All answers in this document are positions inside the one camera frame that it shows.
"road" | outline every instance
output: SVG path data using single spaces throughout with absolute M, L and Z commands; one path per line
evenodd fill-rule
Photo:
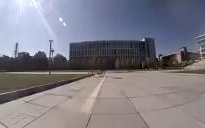
M 205 75 L 106 73 L 0 105 L 0 128 L 205 128 Z

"lamp post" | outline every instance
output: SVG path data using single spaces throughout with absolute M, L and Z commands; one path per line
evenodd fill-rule
M 53 40 L 49 40 L 49 43 L 50 43 L 50 49 L 49 49 L 49 62 L 48 62 L 48 74 L 51 75 L 51 55 L 52 55 L 52 42 Z

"low wall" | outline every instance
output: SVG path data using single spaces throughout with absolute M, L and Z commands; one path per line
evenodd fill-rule
M 84 79 L 86 77 L 89 77 L 91 75 L 86 75 L 86 76 L 82 76 L 82 77 L 77 77 L 77 78 L 73 78 L 70 80 L 64 80 L 64 81 L 59 81 L 56 83 L 51 83 L 51 84 L 46 84 L 46 85 L 40 85 L 40 86 L 35 86 L 35 87 L 31 87 L 31 88 L 26 88 L 26 89 L 21 89 L 21 90 L 17 90 L 17 91 L 13 91 L 13 92 L 7 92 L 7 93 L 2 93 L 0 94 L 0 104 L 2 103 L 6 103 L 12 100 L 16 100 L 18 98 L 22 98 L 25 96 L 29 96 L 38 92 L 42 92 L 42 91 L 46 91 L 49 89 L 53 89 L 59 86 L 62 86 L 64 84 L 68 84 L 74 81 L 78 81 L 81 79 Z

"grass lawn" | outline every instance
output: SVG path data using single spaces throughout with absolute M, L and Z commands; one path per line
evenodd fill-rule
M 84 74 L 6 74 L 0 73 L 0 93 L 84 76 Z

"blue sky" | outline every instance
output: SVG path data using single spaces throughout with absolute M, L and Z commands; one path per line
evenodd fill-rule
M 56 53 L 85 40 L 141 40 L 153 37 L 157 54 L 186 46 L 205 33 L 205 0 L 0 0 L 0 53 Z

